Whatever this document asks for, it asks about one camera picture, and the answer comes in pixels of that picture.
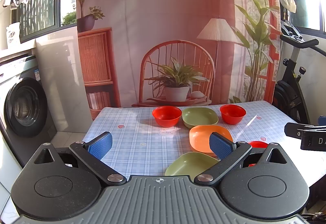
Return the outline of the red bowl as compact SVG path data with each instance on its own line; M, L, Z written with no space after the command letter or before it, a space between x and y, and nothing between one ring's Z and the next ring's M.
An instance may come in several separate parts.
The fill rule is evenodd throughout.
M182 115L182 111L174 106L162 106L152 111L156 123L163 128L174 127Z
M248 166L252 167L256 165L262 153L268 147L268 144L262 141L252 141L249 143L252 147L252 152L250 153L249 157L247 158Z
M240 123L246 115L246 110L236 104L225 104L220 107L221 118L230 125Z

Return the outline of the green plate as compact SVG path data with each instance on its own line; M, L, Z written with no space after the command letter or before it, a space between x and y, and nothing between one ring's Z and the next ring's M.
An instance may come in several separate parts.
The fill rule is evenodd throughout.
M208 170L219 160L200 152L188 152L176 159L165 171L166 176L190 176L193 180L197 175Z
M191 129L198 125L216 125L219 121L216 112L210 108L196 107L182 110L184 125Z

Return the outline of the orange plate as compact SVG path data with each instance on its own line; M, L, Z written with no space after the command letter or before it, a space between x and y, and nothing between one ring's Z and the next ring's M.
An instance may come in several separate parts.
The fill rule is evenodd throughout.
M209 137L213 132L217 132L228 140L233 141L229 130L224 127L218 125L198 125L189 131L189 143L192 151L216 158L217 156L209 147Z

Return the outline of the plaid strawberry tablecloth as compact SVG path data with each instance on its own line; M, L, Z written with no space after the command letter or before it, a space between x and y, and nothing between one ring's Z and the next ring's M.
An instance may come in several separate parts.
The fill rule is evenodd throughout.
M277 142L286 151L308 186L325 176L325 152L306 151L298 139L287 137L284 126L291 118L265 101L241 103L246 110L237 125L218 122L234 141ZM84 137L89 142L108 131L113 146L102 162L128 178L131 175L162 176L174 160L190 152L189 129L183 121L171 128L157 125L153 109L104 108Z

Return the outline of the washing machine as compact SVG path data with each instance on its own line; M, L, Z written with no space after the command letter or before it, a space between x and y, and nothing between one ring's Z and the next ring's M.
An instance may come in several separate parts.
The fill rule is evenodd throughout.
M4 139L22 167L57 133L31 51L1 59L1 122Z

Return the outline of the printed room backdrop cloth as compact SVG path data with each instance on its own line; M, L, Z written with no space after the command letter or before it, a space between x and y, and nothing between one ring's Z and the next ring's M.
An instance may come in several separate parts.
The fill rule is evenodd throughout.
M77 0L93 118L106 107L272 102L279 0Z

